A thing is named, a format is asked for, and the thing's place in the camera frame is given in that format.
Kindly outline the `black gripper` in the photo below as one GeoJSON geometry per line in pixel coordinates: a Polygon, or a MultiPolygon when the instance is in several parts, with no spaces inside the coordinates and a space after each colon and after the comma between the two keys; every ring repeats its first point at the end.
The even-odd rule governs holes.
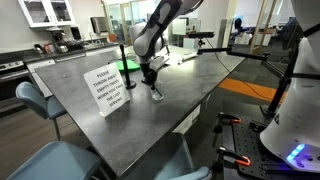
{"type": "Polygon", "coordinates": [[[146,84],[150,84],[151,90],[156,89],[155,82],[157,80],[157,72],[150,68],[150,64],[141,64],[140,65],[141,71],[143,73],[143,81],[146,84]]]}

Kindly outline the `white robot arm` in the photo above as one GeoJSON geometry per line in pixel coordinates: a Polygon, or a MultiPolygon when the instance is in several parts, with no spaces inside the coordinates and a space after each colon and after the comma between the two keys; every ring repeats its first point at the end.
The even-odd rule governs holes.
{"type": "Polygon", "coordinates": [[[152,57],[166,46],[163,32],[178,16],[195,11],[204,0],[160,0],[146,22],[130,27],[133,50],[143,73],[143,83],[155,90],[157,71],[150,68],[152,57]]]}

